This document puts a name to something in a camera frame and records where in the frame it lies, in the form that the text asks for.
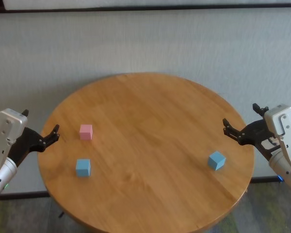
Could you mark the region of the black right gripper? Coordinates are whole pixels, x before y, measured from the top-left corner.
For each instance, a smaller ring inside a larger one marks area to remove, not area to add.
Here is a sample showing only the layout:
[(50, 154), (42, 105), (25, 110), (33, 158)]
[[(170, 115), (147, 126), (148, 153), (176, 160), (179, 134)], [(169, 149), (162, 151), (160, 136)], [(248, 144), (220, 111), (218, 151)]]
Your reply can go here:
[[(268, 107), (261, 108), (258, 104), (253, 103), (253, 110), (259, 115), (264, 115), (268, 111)], [(263, 141), (275, 138), (274, 133), (269, 131), (265, 120), (254, 121), (243, 128), (241, 132), (233, 128), (226, 118), (223, 119), (223, 125), (224, 135), (237, 141), (239, 145), (254, 146), (266, 160), (270, 160), (272, 152), (280, 148), (279, 145), (276, 145), (266, 149), (262, 145)]]

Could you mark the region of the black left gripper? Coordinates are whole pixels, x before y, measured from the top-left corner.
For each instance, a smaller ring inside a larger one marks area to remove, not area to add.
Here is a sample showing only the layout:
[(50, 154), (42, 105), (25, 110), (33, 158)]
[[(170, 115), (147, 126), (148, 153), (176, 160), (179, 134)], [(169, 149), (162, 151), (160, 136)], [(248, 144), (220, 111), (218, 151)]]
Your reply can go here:
[[(29, 110), (25, 109), (21, 114), (28, 117)], [(60, 137), (58, 133), (59, 128), (60, 126), (56, 124), (52, 132), (45, 137), (42, 137), (39, 133), (30, 128), (25, 128), (22, 135), (12, 145), (8, 158), (19, 167), (29, 153), (43, 152), (46, 148), (57, 142)]]

